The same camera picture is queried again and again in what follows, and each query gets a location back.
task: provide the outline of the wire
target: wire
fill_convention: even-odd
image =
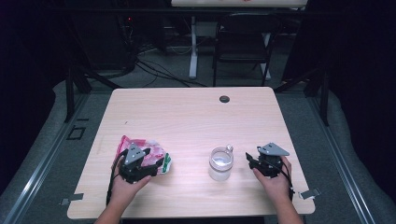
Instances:
[[[153,64],[155,64],[155,65],[161,67],[161,69],[164,70],[166,73],[163,72],[163,71],[159,71],[159,70],[156,69],[155,67],[151,66],[149,63],[153,63]],[[154,76],[178,81],[178,82],[180,82],[182,85],[184,85],[184,86],[186,86],[186,87],[190,87],[189,84],[193,84],[193,85],[198,85],[198,86],[206,87],[206,85],[201,84],[201,83],[199,83],[199,82],[188,81],[188,80],[184,80],[184,79],[182,79],[182,78],[176,77],[174,74],[172,74],[172,73],[171,73],[170,71],[168,71],[166,68],[164,68],[162,65],[160,65],[160,64],[158,64],[158,63],[155,63],[155,62],[151,62],[151,61],[147,61],[147,60],[143,60],[143,61],[142,61],[142,60],[138,60],[137,63],[136,63],[136,66],[138,66],[138,67],[141,68],[143,71],[145,71],[145,72],[147,72],[147,73],[149,73],[149,74],[152,74],[152,75],[154,75]]]
[[[113,182],[114,179],[119,175],[115,175],[114,176],[114,172],[116,171],[116,167],[117,164],[119,163],[119,160],[122,156],[125,156],[126,153],[128,153],[128,150],[123,150],[120,155],[114,160],[113,162],[113,167],[111,168],[111,176],[110,176],[110,182],[108,183],[108,190],[107,190],[107,196],[106,196],[106,206],[108,205],[108,203],[110,202],[110,198],[111,198],[111,190],[113,189]]]

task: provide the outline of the human hand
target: human hand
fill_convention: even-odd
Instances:
[[[125,209],[134,199],[136,193],[147,185],[151,179],[151,176],[148,175],[138,182],[130,184],[123,180],[119,175],[120,165],[122,162],[123,158],[119,159],[114,172],[115,177],[113,177],[113,188],[111,190],[112,192],[109,205],[116,204],[117,206]]]
[[[136,193],[143,187],[145,187],[151,179],[151,176],[148,175],[134,184],[126,182],[119,175],[120,165],[122,161],[123,158],[119,159],[115,167],[114,177],[112,177],[114,178],[114,180],[113,187],[111,189],[112,192],[110,202],[108,203],[102,214],[99,216],[99,218],[96,219],[95,224],[119,223],[122,213],[134,199]]]
[[[289,176],[291,178],[291,164],[286,157],[280,157],[284,165],[282,171],[287,174],[289,170]],[[284,200],[290,200],[289,198],[289,180],[282,174],[274,178],[268,178],[264,176],[258,169],[253,168],[253,173],[257,179],[262,183],[265,192],[267,193],[270,200],[274,203],[280,203]]]

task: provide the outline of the snack bag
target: snack bag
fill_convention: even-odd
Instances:
[[[150,153],[146,155],[145,158],[143,159],[142,167],[155,164],[155,162],[157,162],[161,158],[164,158],[163,165],[158,167],[157,175],[168,173],[172,160],[169,154],[165,152],[165,150],[163,150],[163,148],[154,140],[129,139],[127,136],[124,135],[121,138],[121,142],[117,149],[116,158],[120,155],[120,153],[123,150],[128,149],[132,143],[135,143],[138,147],[142,149],[148,147],[150,148]]]

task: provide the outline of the clear plastic cup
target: clear plastic cup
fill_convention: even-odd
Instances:
[[[224,181],[230,177],[233,168],[233,147],[216,147],[209,157],[209,175],[214,180]]]

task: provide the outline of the metal rail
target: metal rail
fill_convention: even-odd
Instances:
[[[308,103],[314,111],[314,115],[316,119],[318,120],[318,123],[320,124],[321,130],[325,134],[327,141],[329,142],[330,145],[330,153],[332,154],[332,157],[334,159],[335,166],[341,176],[341,179],[344,182],[344,185],[346,187],[346,191],[349,194],[350,200],[352,201],[353,205],[355,206],[356,212],[358,213],[359,218],[361,219],[361,223],[368,223],[368,224],[374,224],[375,220],[366,204],[364,201],[364,198],[361,194],[361,190],[356,183],[352,173],[350,173],[349,168],[347,166],[347,162],[344,159],[344,155],[341,152],[339,146],[337,145],[336,140],[334,139],[332,135],[332,131],[330,127],[326,126],[318,112],[318,102],[316,98],[314,97],[307,97]]]
[[[47,174],[49,173],[52,164],[55,162],[63,145],[64,138],[72,130],[72,124],[76,121],[77,116],[82,110],[83,105],[86,104],[88,97],[89,95],[87,94],[82,94],[80,97],[78,97],[76,103],[76,113],[71,118],[71,122],[64,123],[63,127],[58,132],[54,142],[52,143],[51,148],[35,168],[35,171],[33,172],[26,186],[24,187],[20,197],[11,208],[4,223],[8,224],[21,222],[23,216],[26,214],[27,209],[35,198],[35,195],[37,194]]]

